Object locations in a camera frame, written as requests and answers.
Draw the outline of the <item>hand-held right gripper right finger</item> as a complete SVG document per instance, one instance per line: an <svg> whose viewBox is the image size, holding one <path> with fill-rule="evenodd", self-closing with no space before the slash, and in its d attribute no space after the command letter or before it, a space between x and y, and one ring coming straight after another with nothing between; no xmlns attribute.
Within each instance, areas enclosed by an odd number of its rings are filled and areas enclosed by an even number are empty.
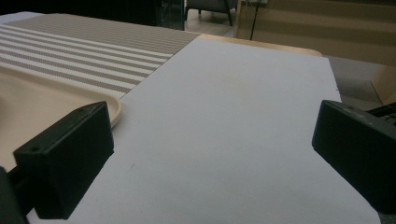
<svg viewBox="0 0 396 224"><path fill-rule="evenodd" d="M396 215L396 102L364 111L322 101L312 146L375 211Z"/></svg>

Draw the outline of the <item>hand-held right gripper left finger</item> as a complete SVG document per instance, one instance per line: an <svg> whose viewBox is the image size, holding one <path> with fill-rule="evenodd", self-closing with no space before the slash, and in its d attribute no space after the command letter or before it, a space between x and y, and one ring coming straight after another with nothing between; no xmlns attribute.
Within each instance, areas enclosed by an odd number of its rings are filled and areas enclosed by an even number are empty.
<svg viewBox="0 0 396 224"><path fill-rule="evenodd" d="M73 110L13 152L22 212L68 219L113 153L107 103Z"/></svg>

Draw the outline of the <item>beige tray with rabbit print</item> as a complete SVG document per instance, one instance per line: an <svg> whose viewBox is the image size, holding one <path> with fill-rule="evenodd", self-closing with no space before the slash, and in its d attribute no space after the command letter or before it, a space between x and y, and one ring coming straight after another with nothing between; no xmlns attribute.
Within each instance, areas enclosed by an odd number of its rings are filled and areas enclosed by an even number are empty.
<svg viewBox="0 0 396 224"><path fill-rule="evenodd" d="M0 65L0 166L13 169L14 150L73 110L102 101L116 124L119 98Z"/></svg>

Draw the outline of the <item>striped grey placemat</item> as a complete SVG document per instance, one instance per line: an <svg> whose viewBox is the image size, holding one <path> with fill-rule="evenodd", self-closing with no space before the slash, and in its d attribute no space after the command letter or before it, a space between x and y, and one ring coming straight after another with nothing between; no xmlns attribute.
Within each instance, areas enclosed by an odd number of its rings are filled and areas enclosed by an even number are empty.
<svg viewBox="0 0 396 224"><path fill-rule="evenodd" d="M121 98L197 34L69 14L0 16L0 66Z"/></svg>

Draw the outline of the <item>white table cover sheet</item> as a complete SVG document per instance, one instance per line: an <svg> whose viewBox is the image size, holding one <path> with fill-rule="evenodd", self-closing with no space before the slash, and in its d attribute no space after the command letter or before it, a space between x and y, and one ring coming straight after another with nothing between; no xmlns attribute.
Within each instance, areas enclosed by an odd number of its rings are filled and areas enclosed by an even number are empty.
<svg viewBox="0 0 396 224"><path fill-rule="evenodd" d="M123 95L114 155L67 220L31 224L380 224L312 148L338 100L323 57L197 37Z"/></svg>

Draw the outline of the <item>dark cabinet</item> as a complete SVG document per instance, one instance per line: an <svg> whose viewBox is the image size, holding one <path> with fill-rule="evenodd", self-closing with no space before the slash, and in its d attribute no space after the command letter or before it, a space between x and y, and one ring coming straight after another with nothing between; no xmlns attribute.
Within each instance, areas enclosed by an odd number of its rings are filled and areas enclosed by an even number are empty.
<svg viewBox="0 0 396 224"><path fill-rule="evenodd" d="M184 0L64 0L64 13L184 30Z"/></svg>

